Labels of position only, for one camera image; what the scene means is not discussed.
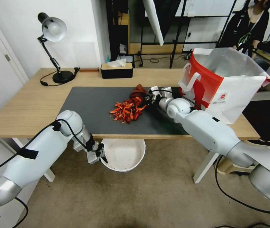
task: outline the lamp base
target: lamp base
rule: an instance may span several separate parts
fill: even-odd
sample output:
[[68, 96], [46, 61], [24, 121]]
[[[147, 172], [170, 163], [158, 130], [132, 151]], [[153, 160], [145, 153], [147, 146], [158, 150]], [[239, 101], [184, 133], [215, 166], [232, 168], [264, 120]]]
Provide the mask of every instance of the lamp base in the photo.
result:
[[61, 73], [56, 73], [53, 75], [53, 81], [56, 83], [66, 83], [74, 79], [74, 74], [71, 71], [62, 71]]

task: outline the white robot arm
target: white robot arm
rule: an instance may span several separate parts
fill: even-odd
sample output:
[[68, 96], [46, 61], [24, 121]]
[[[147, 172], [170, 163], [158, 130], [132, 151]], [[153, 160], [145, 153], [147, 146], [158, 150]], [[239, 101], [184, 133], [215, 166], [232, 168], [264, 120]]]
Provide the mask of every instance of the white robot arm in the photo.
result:
[[100, 158], [106, 161], [103, 144], [93, 140], [81, 117], [74, 111], [63, 111], [7, 163], [0, 176], [0, 206], [13, 200], [26, 185], [41, 178], [71, 139], [76, 151], [84, 149], [87, 152], [90, 164]]
[[171, 94], [151, 88], [153, 103], [165, 111], [175, 123], [195, 138], [207, 150], [229, 158], [234, 164], [249, 167], [258, 165], [249, 175], [249, 180], [265, 197], [270, 199], [270, 148], [243, 143], [226, 124], [202, 110], [191, 111], [191, 105], [183, 98], [173, 99]]

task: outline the white bucket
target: white bucket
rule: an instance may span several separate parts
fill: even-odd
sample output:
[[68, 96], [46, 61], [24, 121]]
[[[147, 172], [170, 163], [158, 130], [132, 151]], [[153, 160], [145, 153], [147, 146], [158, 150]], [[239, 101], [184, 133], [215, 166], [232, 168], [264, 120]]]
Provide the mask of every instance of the white bucket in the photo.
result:
[[108, 164], [101, 162], [111, 170], [127, 172], [134, 169], [143, 159], [145, 142], [143, 139], [103, 139], [104, 152]]

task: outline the person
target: person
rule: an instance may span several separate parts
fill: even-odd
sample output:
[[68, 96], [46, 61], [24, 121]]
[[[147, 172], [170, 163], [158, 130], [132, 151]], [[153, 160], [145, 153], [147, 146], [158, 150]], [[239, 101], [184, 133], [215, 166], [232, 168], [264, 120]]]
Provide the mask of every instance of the person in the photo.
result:
[[253, 6], [236, 12], [228, 23], [219, 47], [237, 49], [242, 44], [251, 44], [257, 48], [268, 26], [269, 8], [270, 0], [254, 0]]

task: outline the logo on bag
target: logo on bag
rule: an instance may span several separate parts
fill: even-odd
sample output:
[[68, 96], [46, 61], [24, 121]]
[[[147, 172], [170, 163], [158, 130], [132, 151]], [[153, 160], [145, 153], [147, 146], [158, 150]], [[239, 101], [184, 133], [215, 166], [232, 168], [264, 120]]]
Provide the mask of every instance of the logo on bag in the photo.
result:
[[226, 99], [226, 97], [227, 97], [227, 95], [228, 95], [228, 93], [222, 93], [222, 94], [220, 94], [220, 96], [219, 96], [219, 99], [218, 99], [218, 100], [225, 100], [225, 99]]

